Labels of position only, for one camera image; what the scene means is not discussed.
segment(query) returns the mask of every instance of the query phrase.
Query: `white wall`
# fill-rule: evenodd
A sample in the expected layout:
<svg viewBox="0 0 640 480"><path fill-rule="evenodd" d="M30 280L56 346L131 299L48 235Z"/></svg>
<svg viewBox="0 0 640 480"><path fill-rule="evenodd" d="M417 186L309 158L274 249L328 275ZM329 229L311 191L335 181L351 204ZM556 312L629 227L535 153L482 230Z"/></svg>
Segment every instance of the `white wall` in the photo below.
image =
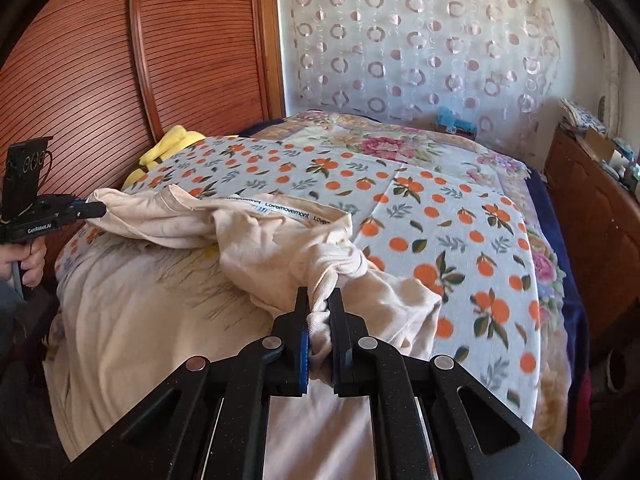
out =
<svg viewBox="0 0 640 480"><path fill-rule="evenodd" d="M640 151L640 73L626 50L621 72L621 115L618 135L628 139L634 151L638 153Z"/></svg>
<svg viewBox="0 0 640 480"><path fill-rule="evenodd" d="M535 158L531 161L537 169L542 169L545 163L556 125L562 118L558 99L565 97L575 101L595 114L598 110L604 68L598 27L583 0L546 0L546 2L556 23L556 37L561 48L561 59L558 63L556 79L552 82L538 111L539 126ZM640 95L640 76L635 88Z"/></svg>

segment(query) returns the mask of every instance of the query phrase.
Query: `human hand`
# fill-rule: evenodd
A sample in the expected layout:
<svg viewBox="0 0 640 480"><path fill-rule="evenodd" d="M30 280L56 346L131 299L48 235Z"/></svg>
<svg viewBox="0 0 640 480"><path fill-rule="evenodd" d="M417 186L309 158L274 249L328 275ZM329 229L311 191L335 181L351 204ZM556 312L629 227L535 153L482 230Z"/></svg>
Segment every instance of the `human hand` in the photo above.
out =
<svg viewBox="0 0 640 480"><path fill-rule="evenodd" d="M0 279L10 281L13 277L11 263L20 262L20 268L26 271L22 284L30 287L38 285L44 272L45 254L47 247L44 237L24 245L0 245Z"/></svg>

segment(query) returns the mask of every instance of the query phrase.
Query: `person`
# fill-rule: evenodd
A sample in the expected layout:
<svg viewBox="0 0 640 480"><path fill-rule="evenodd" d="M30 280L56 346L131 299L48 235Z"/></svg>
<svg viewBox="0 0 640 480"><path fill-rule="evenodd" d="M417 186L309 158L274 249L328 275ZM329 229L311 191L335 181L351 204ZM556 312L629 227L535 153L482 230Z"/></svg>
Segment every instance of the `person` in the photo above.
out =
<svg viewBox="0 0 640 480"><path fill-rule="evenodd" d="M13 344L14 313L24 301L15 290L12 262L20 262L25 271L23 285L34 287L42 280L46 253L43 237L24 245L0 245L0 370Z"/></svg>

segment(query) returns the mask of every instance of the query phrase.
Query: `cardboard box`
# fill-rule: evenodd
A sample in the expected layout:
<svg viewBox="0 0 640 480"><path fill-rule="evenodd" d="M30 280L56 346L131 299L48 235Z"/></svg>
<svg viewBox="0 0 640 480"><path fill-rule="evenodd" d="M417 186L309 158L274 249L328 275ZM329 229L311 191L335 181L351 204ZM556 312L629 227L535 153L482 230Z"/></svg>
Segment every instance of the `cardboard box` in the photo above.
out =
<svg viewBox="0 0 640 480"><path fill-rule="evenodd" d="M613 152L616 151L615 143L599 134L596 130L589 127L587 133L584 136L585 144L591 149L593 155L597 157L598 161L604 160L608 164L613 156Z"/></svg>

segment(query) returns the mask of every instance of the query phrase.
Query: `wooden cabinet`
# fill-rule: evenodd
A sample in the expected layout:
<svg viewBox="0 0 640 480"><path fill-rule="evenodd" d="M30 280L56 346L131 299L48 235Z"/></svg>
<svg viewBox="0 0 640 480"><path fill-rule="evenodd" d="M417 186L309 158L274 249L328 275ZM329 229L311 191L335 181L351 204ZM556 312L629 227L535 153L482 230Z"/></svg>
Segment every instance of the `wooden cabinet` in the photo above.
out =
<svg viewBox="0 0 640 480"><path fill-rule="evenodd" d="M597 338L640 296L640 205L561 130L545 175Z"/></svg>

